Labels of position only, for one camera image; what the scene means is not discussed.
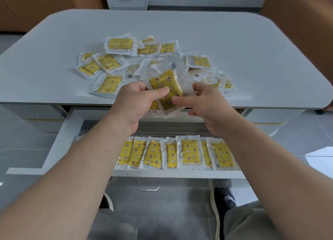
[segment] white shoe sole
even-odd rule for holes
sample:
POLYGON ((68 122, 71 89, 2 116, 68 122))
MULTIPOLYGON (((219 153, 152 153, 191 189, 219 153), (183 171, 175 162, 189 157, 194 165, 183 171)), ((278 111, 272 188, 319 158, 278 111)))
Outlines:
POLYGON ((210 191, 210 205, 211 205, 211 208, 213 209, 213 212, 214 212, 215 218, 216 218, 215 240, 220 240, 220 216, 219 216, 219 212, 217 210, 216 204, 215 204, 214 188, 212 188, 210 191))
POLYGON ((104 193, 104 196, 106 197, 106 200, 107 200, 108 203, 109 203, 110 209, 111 209, 112 212, 113 212, 113 204, 112 204, 112 201, 111 201, 111 199, 110 199, 110 196, 108 196, 107 193, 104 193))

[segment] person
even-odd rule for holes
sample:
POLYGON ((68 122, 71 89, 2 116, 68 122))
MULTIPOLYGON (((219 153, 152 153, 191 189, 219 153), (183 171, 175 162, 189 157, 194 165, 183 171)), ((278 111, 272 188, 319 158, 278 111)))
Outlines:
MULTIPOLYGON (((189 115, 202 117, 225 140, 261 203, 236 207, 231 193, 214 189, 216 238, 332 239, 332 179, 240 116, 214 87, 193 88, 197 96, 172 102, 192 108, 189 115)), ((123 86, 109 113, 1 213, 1 239, 133 239, 135 230, 119 224, 110 203, 103 199, 98 209, 123 143, 152 101, 168 92, 148 91, 142 81, 123 86)))

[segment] black shoe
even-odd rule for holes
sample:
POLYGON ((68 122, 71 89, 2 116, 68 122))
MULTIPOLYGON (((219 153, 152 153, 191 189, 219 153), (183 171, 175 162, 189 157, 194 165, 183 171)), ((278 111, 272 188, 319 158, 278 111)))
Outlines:
POLYGON ((233 207, 236 207, 235 197, 230 188, 212 188, 210 192, 210 204, 216 217, 215 240, 223 240, 224 215, 233 207))
POLYGON ((104 193, 101 204, 100 204, 100 208, 107 208, 113 211, 113 204, 112 201, 110 199, 110 197, 107 195, 107 193, 104 193))

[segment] person's left hand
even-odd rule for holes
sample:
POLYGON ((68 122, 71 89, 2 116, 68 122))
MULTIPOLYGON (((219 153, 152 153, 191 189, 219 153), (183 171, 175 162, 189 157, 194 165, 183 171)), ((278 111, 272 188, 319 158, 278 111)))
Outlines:
POLYGON ((126 131, 128 136, 136 132, 139 119, 149 110, 152 102, 169 93, 167 86, 155 90, 146 89, 143 81, 122 86, 110 110, 110 113, 129 124, 129 131, 126 131))

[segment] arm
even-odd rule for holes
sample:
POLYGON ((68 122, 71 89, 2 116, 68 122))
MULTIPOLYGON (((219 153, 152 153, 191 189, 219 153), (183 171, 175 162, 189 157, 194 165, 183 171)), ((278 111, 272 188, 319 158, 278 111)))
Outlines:
POLYGON ((123 86, 110 112, 0 215, 2 239, 87 238, 123 143, 169 92, 145 88, 123 86))
POLYGON ((277 229, 288 239, 331 239, 333 180, 307 166, 240 116, 213 87, 197 83, 199 97, 173 98, 193 108, 231 149, 277 229))

